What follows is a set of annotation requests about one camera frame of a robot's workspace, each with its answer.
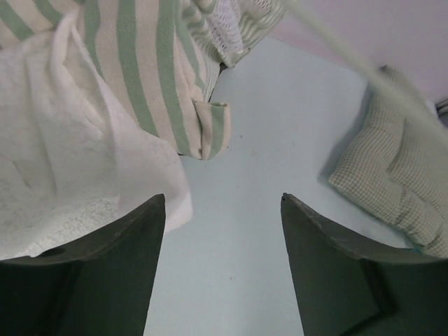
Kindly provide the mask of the green checked cushion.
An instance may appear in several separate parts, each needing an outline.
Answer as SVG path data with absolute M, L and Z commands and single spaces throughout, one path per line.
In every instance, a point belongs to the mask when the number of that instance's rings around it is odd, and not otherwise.
M 381 222 L 403 232 L 420 252 L 447 257 L 447 145 L 370 89 L 363 126 L 329 183 Z

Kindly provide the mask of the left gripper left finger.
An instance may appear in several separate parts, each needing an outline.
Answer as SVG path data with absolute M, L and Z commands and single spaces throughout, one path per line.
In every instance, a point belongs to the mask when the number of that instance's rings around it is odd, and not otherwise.
M 165 197 L 34 258 L 1 262 L 2 335 L 142 335 Z

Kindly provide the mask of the striped green white pet tent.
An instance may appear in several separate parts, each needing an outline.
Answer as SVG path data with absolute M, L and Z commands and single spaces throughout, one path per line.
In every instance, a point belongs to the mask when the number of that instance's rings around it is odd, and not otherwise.
M 165 197 L 193 214 L 181 157 L 230 142 L 211 94 L 280 21 L 279 1 L 2 1 L 1 258 L 35 257 Z

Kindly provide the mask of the thin white tent pole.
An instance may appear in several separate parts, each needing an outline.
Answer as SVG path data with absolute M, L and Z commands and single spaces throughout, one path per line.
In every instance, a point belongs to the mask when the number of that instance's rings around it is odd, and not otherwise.
M 364 75 L 379 93 L 382 93 L 393 103 L 397 104 L 406 116 L 417 120 L 421 124 L 428 123 L 431 125 L 429 118 L 425 118 L 424 114 L 420 112 L 420 108 L 413 105 L 411 94 L 388 83 L 385 75 L 376 70 L 369 61 L 356 52 L 347 41 L 338 36 L 329 26 L 318 19 L 314 13 L 307 10 L 301 1 L 283 1 L 283 3 L 293 16 L 307 25 L 316 35 L 320 36 L 347 64 L 350 64 Z

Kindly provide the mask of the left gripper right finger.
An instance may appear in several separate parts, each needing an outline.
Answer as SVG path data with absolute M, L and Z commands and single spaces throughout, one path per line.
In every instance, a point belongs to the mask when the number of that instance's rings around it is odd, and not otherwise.
M 304 334 L 447 334 L 445 259 L 374 241 L 290 194 L 281 219 Z

